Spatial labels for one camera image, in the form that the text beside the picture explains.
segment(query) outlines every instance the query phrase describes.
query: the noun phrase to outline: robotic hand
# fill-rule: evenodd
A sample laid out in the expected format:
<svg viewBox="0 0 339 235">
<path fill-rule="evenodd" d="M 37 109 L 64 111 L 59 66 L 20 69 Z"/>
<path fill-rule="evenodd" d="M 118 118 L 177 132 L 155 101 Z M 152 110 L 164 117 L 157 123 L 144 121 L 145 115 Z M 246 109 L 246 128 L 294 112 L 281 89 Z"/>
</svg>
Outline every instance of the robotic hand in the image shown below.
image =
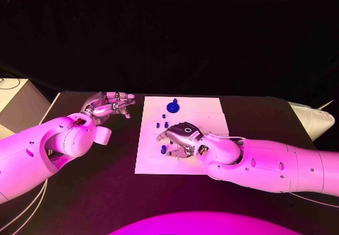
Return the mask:
<svg viewBox="0 0 339 235">
<path fill-rule="evenodd" d="M 266 192 L 311 191 L 339 196 L 339 153 L 210 132 L 203 135 L 187 122 L 171 126 L 157 141 L 167 137 L 180 145 L 167 156 L 194 155 L 214 180 Z"/>
<path fill-rule="evenodd" d="M 111 130 L 98 126 L 109 115 L 129 118 L 134 95 L 99 92 L 80 112 L 59 117 L 0 140 L 0 204 L 33 189 L 89 150 L 106 145 Z"/>
</svg>

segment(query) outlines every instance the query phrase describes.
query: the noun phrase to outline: black table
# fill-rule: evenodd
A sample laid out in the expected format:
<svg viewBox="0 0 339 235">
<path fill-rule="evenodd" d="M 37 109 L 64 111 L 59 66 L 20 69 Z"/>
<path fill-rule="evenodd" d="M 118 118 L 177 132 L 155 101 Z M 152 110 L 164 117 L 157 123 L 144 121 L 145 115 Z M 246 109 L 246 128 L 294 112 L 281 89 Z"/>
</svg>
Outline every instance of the black table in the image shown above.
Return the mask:
<svg viewBox="0 0 339 235">
<path fill-rule="evenodd" d="M 77 112 L 90 94 L 63 92 L 44 121 Z M 204 175 L 134 174 L 144 96 L 135 95 L 131 119 L 115 115 L 103 124 L 112 130 L 108 145 L 93 144 L 85 156 L 50 177 L 40 208 L 18 234 L 106 234 L 147 217 L 183 211 L 229 212 L 302 234 L 336 234 L 339 210 L 287 193 L 243 188 Z M 232 136 L 314 149 L 284 100 L 240 96 L 219 99 Z M 37 191 L 38 187 L 0 205 L 0 224 L 18 214 Z M 337 198 L 321 194 L 302 195 L 337 202 Z M 7 233 L 27 216 L 8 227 Z"/>
</svg>

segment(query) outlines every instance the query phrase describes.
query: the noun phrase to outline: blue cap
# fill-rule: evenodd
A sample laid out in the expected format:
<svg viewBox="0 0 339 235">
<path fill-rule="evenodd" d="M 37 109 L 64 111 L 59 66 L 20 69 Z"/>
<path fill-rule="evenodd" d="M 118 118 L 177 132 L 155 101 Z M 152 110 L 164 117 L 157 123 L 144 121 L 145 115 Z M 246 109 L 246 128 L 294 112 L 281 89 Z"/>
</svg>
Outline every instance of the blue cap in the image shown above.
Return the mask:
<svg viewBox="0 0 339 235">
<path fill-rule="evenodd" d="M 161 146 L 161 154 L 165 154 L 165 146 Z"/>
<path fill-rule="evenodd" d="M 175 113 L 178 111 L 177 100 L 174 99 L 171 103 L 167 104 L 167 111 Z"/>
</svg>

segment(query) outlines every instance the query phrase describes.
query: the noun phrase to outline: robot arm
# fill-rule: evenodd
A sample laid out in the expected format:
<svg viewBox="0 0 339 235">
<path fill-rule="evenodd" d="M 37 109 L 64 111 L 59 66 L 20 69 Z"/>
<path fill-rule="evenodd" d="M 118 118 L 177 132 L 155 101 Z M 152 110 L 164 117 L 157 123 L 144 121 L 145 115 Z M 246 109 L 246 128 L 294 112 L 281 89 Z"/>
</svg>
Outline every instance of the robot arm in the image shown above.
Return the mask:
<svg viewBox="0 0 339 235">
<path fill-rule="evenodd" d="M 0 140 L 0 204 L 33 189 L 87 152 L 93 142 L 106 145 L 111 130 L 98 125 L 111 114 L 129 118 L 125 108 L 129 104 L 134 104 L 132 94 L 96 93 L 79 113 Z"/>
<path fill-rule="evenodd" d="M 339 196 L 339 153 L 210 132 L 203 135 L 186 122 L 171 126 L 157 140 L 165 137 L 181 145 L 167 156 L 194 155 L 214 180 L 268 192 L 311 191 Z"/>
</svg>

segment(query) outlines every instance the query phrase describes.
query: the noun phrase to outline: white cable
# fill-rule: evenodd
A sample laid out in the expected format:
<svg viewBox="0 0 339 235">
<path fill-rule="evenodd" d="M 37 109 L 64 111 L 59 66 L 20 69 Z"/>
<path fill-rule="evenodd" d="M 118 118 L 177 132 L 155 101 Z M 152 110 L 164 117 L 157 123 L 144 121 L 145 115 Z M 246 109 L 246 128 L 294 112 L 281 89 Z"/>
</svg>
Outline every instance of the white cable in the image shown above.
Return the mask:
<svg viewBox="0 0 339 235">
<path fill-rule="evenodd" d="M 25 209 L 21 211 L 21 213 L 11 219 L 11 221 L 0 228 L 0 232 L 7 228 L 7 226 L 17 220 L 17 218 L 23 215 L 23 213 L 25 212 L 25 210 L 30 208 L 31 204 L 34 203 L 34 201 L 37 200 L 40 194 L 41 194 L 41 191 L 46 190 L 46 186 L 47 186 L 47 180 L 44 181 L 44 184 L 40 188 L 40 192 L 38 194 L 36 195 L 33 201 L 30 202 L 28 206 L 25 207 Z"/>
<path fill-rule="evenodd" d="M 33 216 L 33 214 L 34 214 L 34 212 L 36 212 L 36 210 L 37 210 L 37 208 L 38 208 L 40 202 L 41 202 L 41 200 L 43 200 L 43 196 L 44 196 L 46 188 L 47 188 L 47 180 L 44 181 L 44 189 L 43 189 L 43 193 L 41 193 L 40 201 L 38 201 L 38 203 L 37 203 L 37 206 L 36 206 L 36 208 L 34 208 L 34 211 L 31 212 L 30 217 L 25 219 L 25 221 L 24 221 L 23 225 L 20 226 L 20 228 L 15 230 L 15 232 L 14 232 L 11 235 L 14 235 L 14 234 L 20 231 L 20 229 L 21 229 L 21 228 L 23 228 L 23 226 L 25 225 L 25 223 L 27 223 L 28 219 L 31 218 L 31 216 Z"/>
<path fill-rule="evenodd" d="M 294 195 L 294 196 L 297 196 L 297 197 L 300 197 L 300 198 L 304 199 L 304 200 L 308 200 L 308 201 L 311 201 L 311 202 L 314 202 L 314 203 L 323 204 L 324 206 L 339 208 L 339 206 L 334 206 L 334 205 L 326 204 L 326 203 L 323 203 L 323 202 L 314 201 L 314 200 L 311 200 L 311 199 L 308 199 L 308 198 L 305 198 L 305 197 L 301 197 L 301 196 L 295 195 L 295 194 L 291 193 L 291 192 L 289 192 L 289 194 Z"/>
</svg>

